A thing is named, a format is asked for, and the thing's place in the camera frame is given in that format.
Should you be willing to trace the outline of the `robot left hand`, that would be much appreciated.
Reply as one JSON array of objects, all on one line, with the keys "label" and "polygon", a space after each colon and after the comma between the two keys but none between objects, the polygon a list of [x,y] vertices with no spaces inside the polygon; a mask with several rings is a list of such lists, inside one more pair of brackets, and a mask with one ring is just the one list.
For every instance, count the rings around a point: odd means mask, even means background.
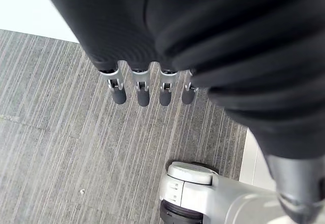
[{"label": "robot left hand", "polygon": [[284,212],[324,209],[324,0],[51,0],[94,66],[153,61],[248,127]]}]

